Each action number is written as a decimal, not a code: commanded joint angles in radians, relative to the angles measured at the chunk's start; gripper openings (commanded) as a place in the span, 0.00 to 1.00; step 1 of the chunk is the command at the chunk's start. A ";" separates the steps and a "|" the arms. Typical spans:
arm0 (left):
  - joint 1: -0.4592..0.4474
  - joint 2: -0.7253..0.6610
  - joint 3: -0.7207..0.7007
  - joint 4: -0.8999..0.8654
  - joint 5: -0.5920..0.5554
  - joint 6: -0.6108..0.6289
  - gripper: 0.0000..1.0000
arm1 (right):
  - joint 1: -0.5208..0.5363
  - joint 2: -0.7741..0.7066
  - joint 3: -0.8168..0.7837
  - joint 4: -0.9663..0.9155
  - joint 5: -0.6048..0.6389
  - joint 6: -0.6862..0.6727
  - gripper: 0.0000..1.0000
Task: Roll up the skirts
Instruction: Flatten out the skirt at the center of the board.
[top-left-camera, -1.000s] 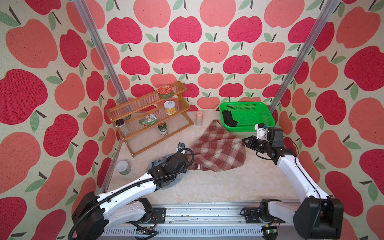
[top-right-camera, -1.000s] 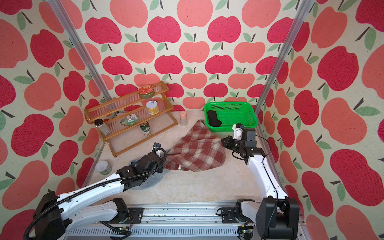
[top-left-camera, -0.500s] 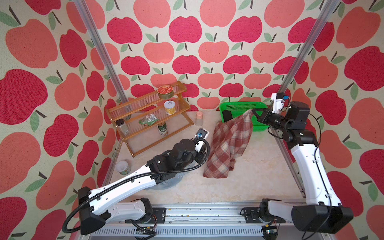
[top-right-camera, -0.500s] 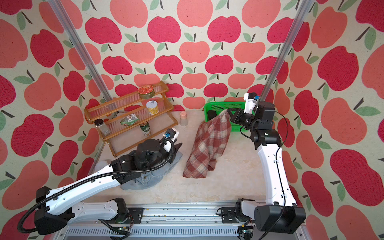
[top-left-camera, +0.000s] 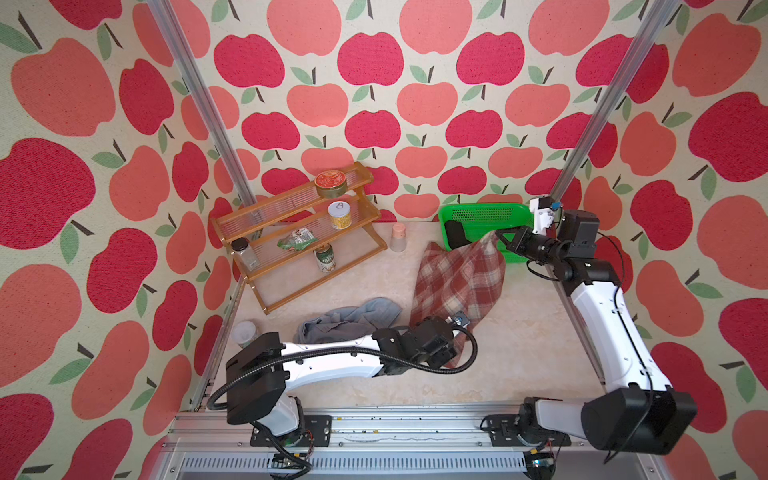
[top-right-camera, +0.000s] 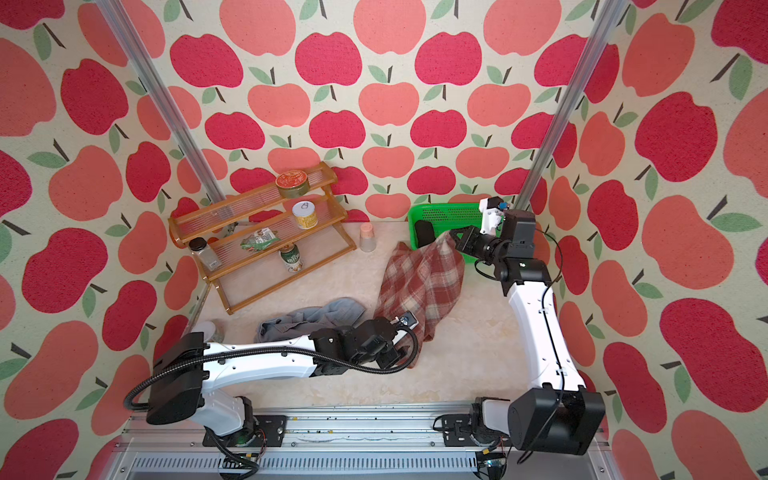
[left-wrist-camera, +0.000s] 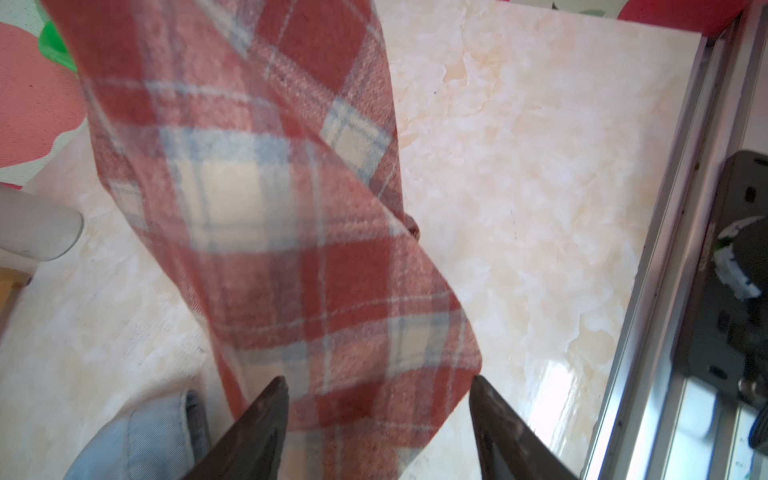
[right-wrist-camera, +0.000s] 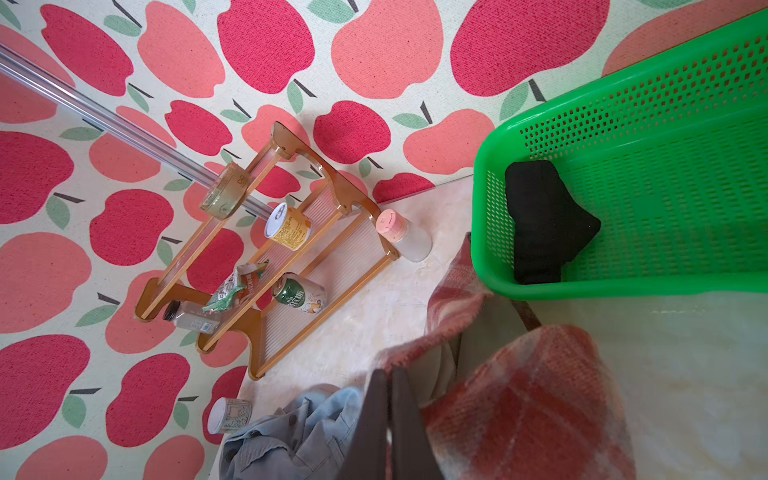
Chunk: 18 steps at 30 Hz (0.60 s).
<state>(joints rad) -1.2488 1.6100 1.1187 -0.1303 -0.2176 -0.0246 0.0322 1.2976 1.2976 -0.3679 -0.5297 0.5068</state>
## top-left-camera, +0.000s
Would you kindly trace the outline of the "red plaid skirt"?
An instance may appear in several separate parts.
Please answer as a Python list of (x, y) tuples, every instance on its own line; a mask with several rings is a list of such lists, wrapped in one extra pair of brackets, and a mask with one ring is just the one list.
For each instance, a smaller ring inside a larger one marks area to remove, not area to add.
[(482, 321), (500, 299), (506, 262), (492, 232), (451, 251), (427, 244), (420, 260), (409, 326), (424, 319), (464, 313), (469, 330)]

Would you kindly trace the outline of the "green plastic basket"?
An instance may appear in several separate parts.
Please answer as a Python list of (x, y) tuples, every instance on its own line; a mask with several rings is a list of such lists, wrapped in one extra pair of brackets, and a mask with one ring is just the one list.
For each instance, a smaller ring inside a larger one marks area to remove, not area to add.
[(471, 243), (496, 230), (533, 226), (533, 215), (529, 208), (515, 203), (447, 205), (440, 209), (438, 219), (448, 251), (451, 249), (447, 245), (443, 226), (448, 220), (461, 222)]

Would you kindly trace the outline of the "black skirt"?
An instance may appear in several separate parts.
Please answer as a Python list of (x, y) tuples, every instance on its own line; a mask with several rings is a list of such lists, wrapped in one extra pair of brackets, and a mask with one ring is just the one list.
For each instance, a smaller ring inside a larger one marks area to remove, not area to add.
[(451, 250), (471, 244), (471, 241), (467, 238), (465, 229), (461, 222), (456, 220), (448, 220), (443, 224), (443, 226), (446, 234), (446, 242)]

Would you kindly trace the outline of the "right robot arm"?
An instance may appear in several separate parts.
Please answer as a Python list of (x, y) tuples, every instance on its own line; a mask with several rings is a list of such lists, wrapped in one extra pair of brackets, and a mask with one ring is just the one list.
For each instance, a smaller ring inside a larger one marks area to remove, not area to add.
[(554, 238), (528, 226), (496, 236), (514, 254), (551, 267), (553, 281), (584, 321), (605, 393), (585, 403), (529, 397), (507, 432), (536, 447), (558, 434), (587, 440), (613, 457), (619, 452), (669, 454), (692, 423), (697, 406), (678, 392), (652, 359), (623, 297), (622, 280), (596, 258), (599, 220), (567, 210)]

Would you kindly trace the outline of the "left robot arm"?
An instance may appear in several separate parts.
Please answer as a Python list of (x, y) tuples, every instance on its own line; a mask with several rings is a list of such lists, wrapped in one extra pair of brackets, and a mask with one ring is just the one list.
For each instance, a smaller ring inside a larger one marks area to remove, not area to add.
[(301, 401), (291, 391), (345, 378), (398, 376), (409, 370), (457, 375), (478, 356), (464, 317), (429, 317), (414, 327), (378, 329), (363, 337), (323, 344), (286, 343), (275, 332), (259, 336), (225, 367), (224, 385), (206, 408), (224, 411), (230, 425), (249, 424), (277, 438), (306, 429)]

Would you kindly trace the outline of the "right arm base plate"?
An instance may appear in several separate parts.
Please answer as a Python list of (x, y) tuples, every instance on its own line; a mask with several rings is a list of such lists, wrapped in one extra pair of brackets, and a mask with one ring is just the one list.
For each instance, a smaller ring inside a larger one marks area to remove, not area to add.
[(480, 430), (487, 433), (494, 447), (527, 447), (541, 449), (571, 446), (571, 438), (541, 427), (532, 414), (493, 414), (483, 418)]

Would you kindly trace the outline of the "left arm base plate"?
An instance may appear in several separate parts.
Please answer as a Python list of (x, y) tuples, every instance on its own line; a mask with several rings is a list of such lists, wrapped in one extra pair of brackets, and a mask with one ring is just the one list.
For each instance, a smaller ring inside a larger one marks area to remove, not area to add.
[(285, 448), (328, 447), (332, 427), (330, 415), (308, 415), (299, 421), (299, 427), (292, 433), (277, 436)]

